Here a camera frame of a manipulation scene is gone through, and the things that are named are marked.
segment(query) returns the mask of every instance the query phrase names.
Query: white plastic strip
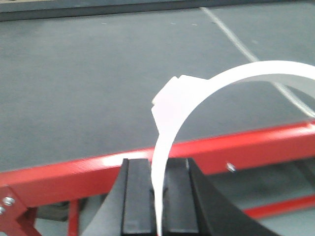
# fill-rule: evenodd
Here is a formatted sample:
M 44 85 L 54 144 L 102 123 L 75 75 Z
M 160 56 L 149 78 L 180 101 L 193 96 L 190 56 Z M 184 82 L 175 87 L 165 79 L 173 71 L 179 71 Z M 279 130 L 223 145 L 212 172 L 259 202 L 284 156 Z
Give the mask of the white plastic strip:
M 173 77 L 153 100 L 152 113 L 157 125 L 159 137 L 152 160 L 152 184 L 155 191 L 155 209 L 157 234 L 162 236 L 162 188 L 167 158 L 174 139 L 190 113 L 208 96 L 219 89 L 244 79 L 269 81 L 260 75 L 285 74 L 303 79 L 302 83 L 285 80 L 283 76 L 273 77 L 273 82 L 295 87 L 315 97 L 315 67 L 292 61 L 259 61 L 227 70 L 209 80 L 182 75 Z

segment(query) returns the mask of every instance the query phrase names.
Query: screw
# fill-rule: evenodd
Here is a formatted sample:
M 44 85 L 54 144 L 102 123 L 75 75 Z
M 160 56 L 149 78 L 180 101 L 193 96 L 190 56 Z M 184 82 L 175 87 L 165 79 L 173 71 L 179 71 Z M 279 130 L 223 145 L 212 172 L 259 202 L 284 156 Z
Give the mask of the screw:
M 5 208 L 0 206 L 0 215 L 2 215 L 5 212 Z
M 233 172 L 236 172 L 236 168 L 235 168 L 235 166 L 234 166 L 232 163 L 229 163 L 229 162 L 228 162 L 228 163 L 226 164 L 226 168 L 227 168 L 228 171 L 230 171 L 230 172 L 232 172 L 232 173 L 233 173 Z
M 15 200 L 14 198 L 11 198 L 11 197 L 5 197 L 3 198 L 3 203 L 6 205 L 6 206 L 12 206 L 14 203 L 15 203 Z

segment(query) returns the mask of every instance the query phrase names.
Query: red metal frame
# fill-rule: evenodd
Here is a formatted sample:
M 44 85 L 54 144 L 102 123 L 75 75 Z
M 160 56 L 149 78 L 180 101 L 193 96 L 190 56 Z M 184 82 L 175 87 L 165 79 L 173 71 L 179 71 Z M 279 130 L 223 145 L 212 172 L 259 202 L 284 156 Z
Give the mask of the red metal frame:
M 6 212 L 0 215 L 0 231 L 6 232 L 8 236 L 40 235 L 33 228 L 34 217 L 29 218 L 30 209 L 72 201 L 69 235 L 75 236 L 78 230 L 77 199 L 109 192 L 124 158 L 151 160 L 153 150 L 145 148 L 0 173 L 0 199 L 6 196 L 16 199 L 13 206 L 3 206 Z M 312 120 L 174 144 L 170 158 L 193 157 L 201 170 L 209 175 L 226 172 L 227 163 L 241 170 L 303 159 L 314 154 L 315 120 Z M 269 216 L 314 206 L 314 202 L 314 197 L 311 197 L 265 208 L 262 206 L 247 212 L 253 217 Z

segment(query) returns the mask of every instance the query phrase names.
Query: white floor line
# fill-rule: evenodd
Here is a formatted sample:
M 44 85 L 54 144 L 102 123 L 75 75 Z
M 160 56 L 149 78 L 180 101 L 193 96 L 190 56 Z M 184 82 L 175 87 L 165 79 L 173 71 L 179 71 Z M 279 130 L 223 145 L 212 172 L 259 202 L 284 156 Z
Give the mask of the white floor line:
M 200 8 L 209 18 L 216 23 L 222 32 L 230 39 L 235 47 L 250 61 L 260 61 L 247 47 L 246 45 L 230 30 L 223 21 L 221 21 L 211 10 L 206 7 Z M 301 99 L 299 99 L 288 87 L 279 83 L 272 83 L 275 88 L 286 97 L 293 105 L 295 105 L 300 111 L 309 117 L 315 117 L 315 111 L 313 111 L 308 105 L 306 105 Z

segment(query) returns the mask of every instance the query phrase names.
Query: red metal bar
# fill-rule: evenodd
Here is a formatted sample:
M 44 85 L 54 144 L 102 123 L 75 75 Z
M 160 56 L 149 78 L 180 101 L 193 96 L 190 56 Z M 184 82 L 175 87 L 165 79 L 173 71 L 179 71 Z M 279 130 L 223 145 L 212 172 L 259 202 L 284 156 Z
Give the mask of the red metal bar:
M 109 192 L 123 158 L 148 158 L 153 148 L 0 173 L 27 207 Z M 315 120 L 175 144 L 170 157 L 193 157 L 205 174 L 246 169 L 315 154 Z
M 311 207 L 315 207 L 315 194 L 246 209 L 244 213 L 252 218 L 261 219 Z
M 68 236 L 79 235 L 80 200 L 72 200 L 69 208 Z

